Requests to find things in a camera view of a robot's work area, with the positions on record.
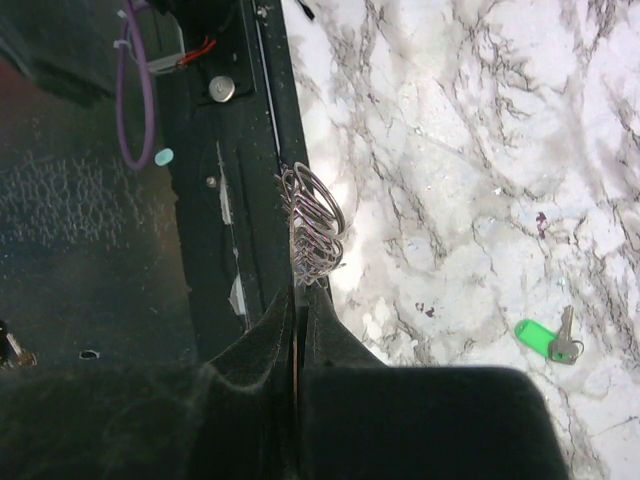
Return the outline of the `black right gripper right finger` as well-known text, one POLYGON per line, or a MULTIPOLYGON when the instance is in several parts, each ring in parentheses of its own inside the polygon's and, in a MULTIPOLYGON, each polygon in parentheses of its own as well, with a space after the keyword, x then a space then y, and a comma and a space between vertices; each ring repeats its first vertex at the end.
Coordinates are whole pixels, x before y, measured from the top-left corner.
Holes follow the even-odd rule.
POLYGON ((308 479, 565 479, 545 401, 504 367, 390 367, 308 292, 297 378, 308 479))

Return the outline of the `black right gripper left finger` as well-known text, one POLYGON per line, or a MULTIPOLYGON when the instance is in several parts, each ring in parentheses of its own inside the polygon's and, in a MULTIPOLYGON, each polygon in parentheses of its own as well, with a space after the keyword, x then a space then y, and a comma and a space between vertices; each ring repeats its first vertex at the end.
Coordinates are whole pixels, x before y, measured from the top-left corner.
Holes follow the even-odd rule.
POLYGON ((4 373, 5 479, 292 479, 292 293, 214 360, 4 373))

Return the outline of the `wire keyring with keys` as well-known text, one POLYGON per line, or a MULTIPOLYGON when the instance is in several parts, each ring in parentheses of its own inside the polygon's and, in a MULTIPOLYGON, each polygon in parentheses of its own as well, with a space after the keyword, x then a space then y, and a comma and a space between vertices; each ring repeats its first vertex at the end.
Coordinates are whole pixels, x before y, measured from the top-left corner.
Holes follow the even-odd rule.
POLYGON ((282 164, 275 178, 288 225, 293 280, 309 286, 342 264, 346 220, 328 187, 307 165, 282 164))

